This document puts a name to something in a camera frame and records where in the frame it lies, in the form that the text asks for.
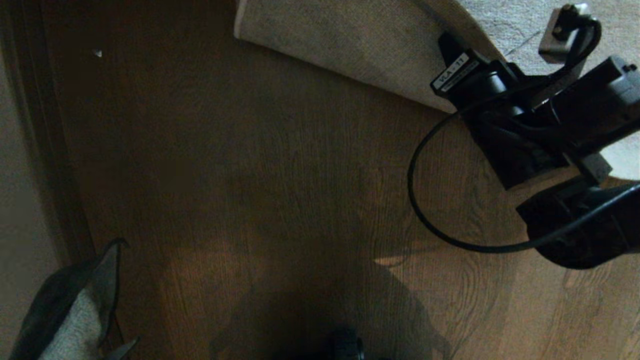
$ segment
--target wall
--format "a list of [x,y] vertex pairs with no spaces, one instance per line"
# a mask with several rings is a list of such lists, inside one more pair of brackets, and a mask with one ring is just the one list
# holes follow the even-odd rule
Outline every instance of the wall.
[[44,279],[60,267],[0,49],[0,359]]

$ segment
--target label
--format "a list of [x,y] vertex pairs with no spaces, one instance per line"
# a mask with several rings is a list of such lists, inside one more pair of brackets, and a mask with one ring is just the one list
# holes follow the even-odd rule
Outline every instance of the label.
[[441,88],[444,83],[451,79],[456,71],[460,70],[462,65],[467,63],[467,61],[469,61],[469,55],[467,55],[466,53],[462,53],[462,55],[460,55],[456,59],[456,61],[454,61],[449,67],[447,67],[447,70],[442,72],[442,74],[440,74],[440,76],[438,76],[438,78],[433,82],[433,88],[435,90]]
[[474,62],[465,67],[459,74],[451,78],[451,80],[442,87],[442,92],[449,91],[450,88],[459,83],[460,80],[465,78],[465,76],[469,75],[469,73],[472,72],[476,67],[478,67],[478,65],[480,65],[480,63],[474,60]]

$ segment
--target wood grain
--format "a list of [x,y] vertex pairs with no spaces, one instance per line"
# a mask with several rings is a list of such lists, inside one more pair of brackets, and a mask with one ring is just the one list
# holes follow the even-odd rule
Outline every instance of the wood grain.
[[[639,357],[640,258],[572,272],[419,224],[406,166],[444,114],[234,40],[233,1],[42,6],[95,246],[131,244],[117,317],[143,336],[135,359],[269,359],[339,325],[372,359]],[[417,186],[444,230],[498,245],[526,239],[515,206],[562,176],[504,192],[454,124]]]

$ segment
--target black cable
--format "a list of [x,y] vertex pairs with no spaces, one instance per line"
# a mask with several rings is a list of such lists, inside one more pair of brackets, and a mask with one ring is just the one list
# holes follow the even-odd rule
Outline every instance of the black cable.
[[[575,66],[577,66],[578,64],[580,64],[581,62],[583,62],[590,54],[591,52],[593,52],[593,50],[596,48],[596,46],[598,45],[598,43],[600,42],[600,38],[602,35],[602,25],[600,24],[600,22],[598,22],[596,19],[590,19],[587,23],[588,26],[593,27],[593,38],[591,39],[591,41],[589,42],[589,44],[587,45],[587,47],[580,52],[580,55],[578,57],[576,57],[575,59],[569,59],[569,61],[558,71],[554,72],[553,74],[545,77],[545,80],[543,80],[544,83],[546,84],[551,84],[555,81],[557,81],[559,78],[565,76],[566,74],[568,74],[569,72],[571,72],[573,70],[573,68]],[[628,197],[630,195],[632,195],[634,192],[640,190],[640,184],[637,184],[631,188],[629,188],[628,190],[620,193],[619,195],[615,196],[613,199],[601,204],[599,207],[595,208],[593,211],[581,216],[580,218],[574,220],[573,222],[570,222],[569,224],[566,224],[565,226],[562,226],[560,229],[557,229],[555,231],[552,231],[551,233],[542,236],[541,238],[537,238],[534,240],[530,240],[530,241],[525,241],[522,243],[516,243],[516,244],[512,244],[512,245],[504,245],[504,246],[484,246],[484,245],[475,245],[475,244],[471,244],[471,243],[467,243],[461,240],[458,240],[456,238],[452,238],[451,236],[445,234],[444,232],[442,232],[441,230],[439,230],[435,225],[433,225],[427,218],[426,216],[422,213],[422,210],[420,210],[420,206],[418,205],[417,199],[415,198],[415,193],[413,190],[413,176],[415,173],[415,167],[417,164],[417,160],[418,157],[420,155],[420,153],[422,152],[423,148],[426,146],[426,144],[448,123],[450,123],[450,121],[454,120],[456,117],[461,117],[464,113],[472,111],[474,109],[476,109],[478,106],[482,105],[482,104],[486,104],[488,102],[494,101],[498,98],[501,97],[508,97],[510,95],[516,94],[518,92],[527,90],[528,88],[532,88],[535,86],[539,86],[540,84],[538,84],[537,82],[535,83],[530,83],[530,84],[525,84],[524,86],[520,86],[519,88],[514,88],[512,90],[509,90],[507,92],[503,92],[501,94],[497,94],[494,95],[492,97],[490,97],[489,99],[485,99],[483,101],[479,101],[476,102],[474,104],[471,104],[470,106],[467,106],[466,108],[458,111],[455,114],[452,114],[450,116],[448,116],[447,118],[445,118],[443,121],[439,122],[420,142],[420,144],[418,144],[418,146],[416,147],[413,156],[411,158],[411,163],[409,164],[409,170],[407,173],[407,185],[408,185],[408,192],[409,192],[409,200],[411,202],[411,206],[413,208],[413,211],[415,212],[415,214],[418,216],[418,219],[420,219],[420,221],[424,224],[425,227],[427,227],[427,229],[429,229],[433,234],[435,234],[436,236],[438,236],[440,239],[444,240],[445,242],[454,245],[456,247],[465,249],[465,250],[471,250],[471,251],[476,251],[476,252],[484,252],[484,253],[490,253],[490,254],[504,254],[504,253],[508,253],[508,252],[517,252],[517,251],[522,251],[522,250],[528,250],[528,249],[533,249],[535,247],[539,247],[545,244],[548,244],[550,242],[553,242],[554,240],[556,240],[558,237],[569,233],[573,230],[576,230],[578,227],[580,227],[582,224],[590,221],[593,217],[597,216],[598,214],[600,214],[601,212],[607,210],[608,208],[610,208],[613,204],[615,204],[616,202],[618,202],[621,199],[624,199],[625,197]]]
[[597,216],[601,212],[609,209],[613,204],[615,204],[619,200],[622,200],[625,197],[631,196],[634,192],[640,190],[640,184],[637,184],[637,185],[629,188],[628,190],[625,190],[624,192],[620,193],[619,195],[615,196],[611,200],[603,203],[602,205],[600,205],[599,207],[595,208],[590,213],[582,215],[581,217],[579,217],[578,219],[574,220],[573,222],[570,222],[569,224],[566,224],[566,225],[562,226],[560,229],[552,231],[551,233],[548,233],[547,235],[544,235],[541,238],[537,238],[537,239],[534,239],[534,240],[524,241],[522,243],[516,243],[516,244],[512,244],[512,245],[484,246],[484,245],[475,245],[475,244],[471,244],[471,243],[467,243],[467,242],[458,240],[456,238],[452,238],[451,236],[445,234],[443,231],[439,230],[435,225],[433,225],[426,218],[426,216],[424,216],[424,214],[422,213],[422,210],[420,210],[420,206],[418,205],[418,201],[415,198],[415,193],[414,193],[414,190],[413,190],[413,175],[415,173],[415,166],[417,164],[418,157],[419,157],[420,153],[422,152],[423,148],[425,147],[425,145],[445,125],[447,125],[453,119],[458,117],[459,114],[460,114],[459,112],[455,113],[453,115],[448,116],[443,121],[439,122],[427,134],[427,136],[425,136],[422,139],[420,144],[418,144],[418,147],[416,147],[415,152],[413,153],[413,156],[411,158],[411,163],[409,164],[409,171],[407,173],[407,185],[408,185],[408,190],[409,190],[409,200],[411,202],[411,206],[413,208],[413,211],[418,216],[418,219],[420,219],[420,221],[424,224],[424,226],[427,227],[427,229],[429,229],[437,237],[439,237],[440,239],[443,239],[444,241],[446,241],[447,243],[449,243],[451,245],[454,245],[456,247],[459,247],[459,248],[462,248],[462,249],[465,249],[465,250],[471,250],[471,251],[476,251],[476,252],[484,252],[484,253],[487,253],[487,254],[505,254],[505,253],[508,253],[508,252],[517,252],[517,251],[533,249],[535,247],[539,247],[539,246],[548,244],[550,242],[553,242],[558,237],[560,237],[560,236],[562,236],[562,235],[564,235],[566,233],[569,233],[571,231],[576,230],[582,224],[588,222],[589,220],[591,220],[593,217]]

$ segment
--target gray connector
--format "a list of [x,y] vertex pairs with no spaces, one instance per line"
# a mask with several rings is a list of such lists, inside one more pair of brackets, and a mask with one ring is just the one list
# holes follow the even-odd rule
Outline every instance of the gray connector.
[[567,4],[562,8],[554,9],[549,19],[545,35],[542,37],[540,47],[538,48],[538,54],[549,64],[565,63],[567,55],[569,55],[569,51],[575,42],[578,34],[577,29],[571,31],[569,36],[566,37],[566,40],[554,36],[554,34],[563,32],[562,27],[557,24],[560,13],[569,10],[572,6],[575,7],[579,15],[589,15],[589,5],[587,4]]

